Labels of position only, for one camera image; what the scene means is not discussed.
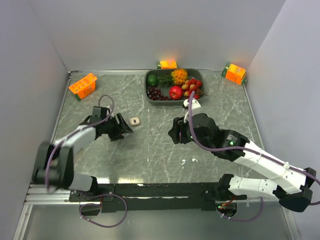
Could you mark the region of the pink earbuds charging case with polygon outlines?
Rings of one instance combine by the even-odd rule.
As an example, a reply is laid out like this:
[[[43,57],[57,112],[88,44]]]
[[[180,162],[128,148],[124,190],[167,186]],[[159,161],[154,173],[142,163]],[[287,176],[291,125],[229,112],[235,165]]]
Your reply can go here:
[[[141,123],[141,121],[138,117],[132,117],[129,119],[129,123],[131,126],[138,126]]]

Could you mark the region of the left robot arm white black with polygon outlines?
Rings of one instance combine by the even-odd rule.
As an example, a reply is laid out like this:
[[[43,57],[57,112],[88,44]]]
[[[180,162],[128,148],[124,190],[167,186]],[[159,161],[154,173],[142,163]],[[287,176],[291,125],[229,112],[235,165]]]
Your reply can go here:
[[[40,144],[32,182],[57,189],[81,191],[82,197],[93,201],[99,195],[97,178],[76,173],[74,158],[81,149],[102,135],[108,135],[113,142],[123,139],[123,134],[132,132],[120,113],[112,116],[110,108],[94,106],[92,114],[76,130],[53,143],[45,141]]]

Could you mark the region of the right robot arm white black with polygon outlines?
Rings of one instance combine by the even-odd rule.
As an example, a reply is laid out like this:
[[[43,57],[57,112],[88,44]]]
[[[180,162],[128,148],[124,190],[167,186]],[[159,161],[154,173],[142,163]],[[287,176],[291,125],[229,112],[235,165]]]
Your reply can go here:
[[[217,187],[223,200],[238,196],[268,198],[298,213],[313,205],[310,187],[316,180],[314,169],[297,168],[274,157],[239,132],[220,129],[205,113],[190,119],[174,118],[168,135],[175,144],[194,142],[216,157],[250,168],[264,177],[224,174]]]

